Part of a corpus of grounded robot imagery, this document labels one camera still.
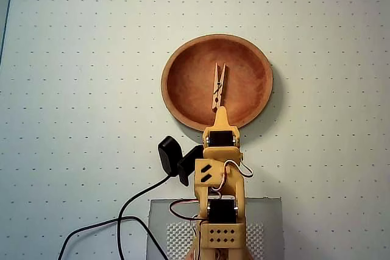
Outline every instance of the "white wire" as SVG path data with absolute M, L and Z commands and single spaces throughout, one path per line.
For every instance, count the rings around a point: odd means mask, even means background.
M 221 181 L 221 184 L 219 185 L 218 188 L 214 188 L 212 187 L 211 189 L 215 192 L 219 192 L 225 185 L 226 183 L 226 177 L 227 177 L 227 171 L 226 171 L 226 168 L 229 164 L 234 164 L 237 169 L 238 169 L 238 172 L 244 177 L 244 178 L 252 178 L 254 176 L 254 172 L 252 171 L 252 169 L 248 166 L 246 166 L 244 163 L 241 162 L 241 164 L 249 171 L 249 174 L 245 174 L 242 172 L 242 170 L 239 169 L 239 166 L 238 164 L 233 161 L 233 160 L 226 160 L 225 163 L 224 163 L 224 173 L 222 175 L 222 181 Z

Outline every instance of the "wire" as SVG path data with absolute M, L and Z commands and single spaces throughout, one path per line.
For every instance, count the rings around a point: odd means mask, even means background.
M 204 223 L 206 221 L 206 219 L 202 219 L 200 222 L 199 222 L 199 235 L 198 235 L 198 238 L 199 238 L 199 240 L 198 240 L 198 243 L 197 243 L 197 247 L 198 247 L 198 251 L 197 251 L 197 257 L 196 257 L 196 259 L 197 260 L 200 260 L 200 237 L 201 237 L 201 229 L 202 229 L 202 223 Z
M 180 219 L 184 219 L 184 220 L 189 220 L 190 222 L 193 221 L 193 220 L 205 220 L 201 217 L 189 217 L 189 216 L 183 216 L 179 213 L 177 213 L 176 211 L 173 210 L 173 206 L 175 206 L 176 204 L 179 204 L 179 203 L 191 203 L 191 202 L 199 202 L 198 199 L 178 199 L 178 200 L 175 200 L 173 202 L 171 202 L 171 204 L 169 205 L 169 210 L 170 212 L 177 216 L 178 218 Z
M 220 190 L 224 187 L 224 185 L 226 184 L 226 177 L 227 177 L 227 170 L 226 170 L 226 168 L 227 168 L 227 165 L 228 165 L 228 164 L 234 164 L 234 165 L 237 167 L 238 172 L 239 172 L 244 178 L 252 178 L 252 177 L 254 176 L 254 172 L 252 171 L 252 169 L 251 169 L 250 167 L 246 166 L 244 163 L 241 162 L 241 164 L 249 171 L 249 174 L 243 173 L 242 170 L 240 170 L 238 164 L 237 164 L 235 161 L 233 161 L 233 160 L 226 160 L 225 163 L 224 163 L 224 173 L 223 173 L 223 175 L 222 175 L 221 184 L 219 185 L 218 188 L 212 187 L 212 190 L 213 190 L 213 191 L 215 191 L 215 192 L 220 191 Z
M 142 190 L 141 192 L 135 194 L 132 198 L 128 199 L 128 201 L 126 201 L 125 204 L 123 204 L 123 206 L 119 212 L 118 224 L 116 225 L 116 244 L 118 246 L 118 253 L 119 253 L 119 257 L 121 258 L 121 260 L 124 260 L 123 251 L 122 251 L 122 242 L 121 242 L 121 221 L 122 221 L 122 216 L 123 216 L 124 211 L 126 210 L 128 205 L 130 203 L 132 203 L 135 199 L 137 199 L 139 196 L 142 196 L 143 194 L 148 193 L 149 191 L 161 186 L 162 184 L 167 182 L 170 177 L 171 176 L 168 175 L 167 177 L 165 177 L 164 179 L 162 179 L 158 183 L 156 183 L 156 184 L 150 186 L 149 188 L 146 188 L 145 190 Z M 168 260 L 168 258 L 166 257 L 165 254 L 162 254 L 162 255 L 164 256 L 164 258 L 166 260 Z
M 168 257 L 165 255 L 165 252 L 164 250 L 161 248 L 161 246 L 158 244 L 157 240 L 154 238 L 152 232 L 150 231 L 150 229 L 148 229 L 148 227 L 146 226 L 146 224 L 141 220 L 139 219 L 138 217 L 136 216 L 124 216 L 122 217 L 121 220 L 136 220 L 140 225 L 142 225 L 142 227 L 145 229 L 145 231 L 147 232 L 147 234 L 149 235 L 149 237 L 151 237 L 153 243 L 155 244 L 155 246 L 157 247 L 157 249 L 159 250 L 159 252 L 161 253 L 161 255 L 164 257 L 165 260 L 168 260 Z M 92 228 L 98 228 L 98 227 L 102 227 L 104 225 L 109 225 L 111 223 L 114 223 L 114 222 L 117 222 L 118 219 L 110 219 L 110 220 L 106 220 L 105 222 L 99 222 L 99 223 L 95 223 L 94 225 L 89 225 L 87 227 L 83 227 L 83 228 L 79 228 L 78 230 L 75 230 L 73 231 L 72 233 L 70 233 L 64 243 L 62 244 L 62 248 L 61 248 L 61 252 L 58 256 L 58 260 L 61 260 L 62 259 L 62 256 L 64 254 L 64 251 L 65 251 L 65 248 L 66 248 L 66 245 L 67 243 L 69 242 L 70 238 L 73 237 L 75 234 L 78 234 L 82 231 L 86 231 L 86 230 L 90 230 Z

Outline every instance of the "white dotted surface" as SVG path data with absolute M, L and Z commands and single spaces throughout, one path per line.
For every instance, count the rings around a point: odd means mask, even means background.
M 285 258 L 390 258 L 390 0 L 12 0 L 1 259 L 55 259 L 69 232 L 165 176 L 166 135 L 195 145 L 160 77 L 176 48 L 208 33 L 246 38 L 273 65 L 269 105 L 241 135 L 247 195 L 282 197 Z M 192 195 L 173 179 L 128 213 L 147 219 L 150 198 Z M 144 259 L 144 231 L 124 223 L 123 235 L 127 259 Z M 67 251 L 118 259 L 115 230 Z

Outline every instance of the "bowl rim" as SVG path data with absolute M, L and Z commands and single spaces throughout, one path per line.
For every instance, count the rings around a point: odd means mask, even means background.
M 261 61 L 265 74 L 266 74 L 266 86 L 264 89 L 264 99 L 261 100 L 261 102 L 257 105 L 257 107 L 245 118 L 240 120 L 235 126 L 238 128 L 241 128 L 242 126 L 245 126 L 252 120 L 254 120 L 260 113 L 261 111 L 264 110 L 266 104 L 268 103 L 269 97 L 272 92 L 272 84 L 273 84 L 273 78 L 272 78 L 272 69 L 271 69 L 271 64 L 268 61 L 267 57 L 264 55 L 264 53 L 256 47 L 253 43 L 250 41 L 243 39 L 241 37 L 235 36 L 235 35 L 228 35 L 224 33 L 215 33 L 211 35 L 203 35 L 200 37 L 196 37 L 190 41 L 187 41 L 186 43 L 182 44 L 179 48 L 176 49 L 176 51 L 170 56 L 168 61 L 165 64 L 163 74 L 161 76 L 161 94 L 163 96 L 164 103 L 166 105 L 166 108 L 168 111 L 181 123 L 184 125 L 199 130 L 199 131 L 204 131 L 205 127 L 208 127 L 208 125 L 198 123 L 196 121 L 191 120 L 190 118 L 186 117 L 183 115 L 173 104 L 169 94 L 168 94 L 168 76 L 169 76 L 169 71 L 171 70 L 171 67 L 176 60 L 176 58 L 186 49 L 188 49 L 191 46 L 194 46 L 195 44 L 204 42 L 204 41 L 209 41 L 209 40 L 216 40 L 216 39 L 222 39 L 222 40 L 229 40 L 229 41 L 234 41 L 239 44 L 244 45 L 248 49 L 250 49 Z

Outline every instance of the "black cable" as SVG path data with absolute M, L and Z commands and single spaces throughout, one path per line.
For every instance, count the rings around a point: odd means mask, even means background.
M 150 190 L 153 190 L 157 187 L 159 187 L 160 185 L 164 184 L 165 182 L 168 181 L 168 179 L 170 178 L 171 176 L 168 175 L 167 177 L 165 177 L 164 179 L 162 179 L 161 181 L 159 181 L 158 183 L 150 186 L 149 188 L 146 188 L 145 190 L 139 192 L 138 194 L 134 195 L 132 198 L 128 199 L 128 201 L 125 202 L 125 204 L 123 204 L 120 212 L 119 212 L 119 216 L 118 216 L 118 224 L 116 225 L 116 243 L 118 245 L 118 253 L 119 253 L 119 257 L 121 258 L 121 260 L 124 260 L 124 256 L 123 256 L 123 251 L 122 251 L 122 243 L 121 243 L 121 221 L 124 217 L 123 216 L 123 213 L 125 211 L 125 209 L 127 208 L 127 206 L 132 203 L 135 199 L 137 199 L 139 196 L 142 196 L 143 194 L 149 192 Z M 163 255 L 164 259 L 165 260 L 169 260 L 168 257 L 163 253 L 163 251 L 161 250 L 161 247 L 160 247 L 160 252 L 162 252 L 161 254 Z
M 136 216 L 124 216 L 121 218 L 121 220 L 136 220 L 139 224 L 142 225 L 142 227 L 146 230 L 147 234 L 149 235 L 149 237 L 151 237 L 153 243 L 155 244 L 155 246 L 157 247 L 157 249 L 159 250 L 159 252 L 161 253 L 161 255 L 164 257 L 164 259 L 168 260 L 168 257 L 165 255 L 165 252 L 164 250 L 161 248 L 161 246 L 158 244 L 157 240 L 154 238 L 152 232 L 150 231 L 150 229 L 148 229 L 148 227 L 146 226 L 146 224 L 141 220 L 139 219 L 138 217 Z M 79 228 L 78 230 L 75 230 L 73 231 L 72 233 L 70 233 L 63 245 L 62 245 L 62 248 L 61 248 L 61 252 L 58 256 L 58 260 L 61 260 L 62 259 L 62 256 L 63 256 L 63 253 L 65 251 L 65 247 L 68 243 L 68 241 L 70 240 L 71 237 L 73 237 L 75 234 L 81 232 L 81 231 L 86 231 L 86 230 L 90 230 L 92 228 L 98 228 L 98 227 L 102 227 L 104 225 L 109 225 L 110 223 L 114 223 L 114 222 L 117 222 L 118 219 L 110 219 L 110 220 L 106 220 L 105 222 L 99 222 L 99 223 L 96 223 L 94 225 L 89 225 L 87 227 L 83 227 L 83 228 Z

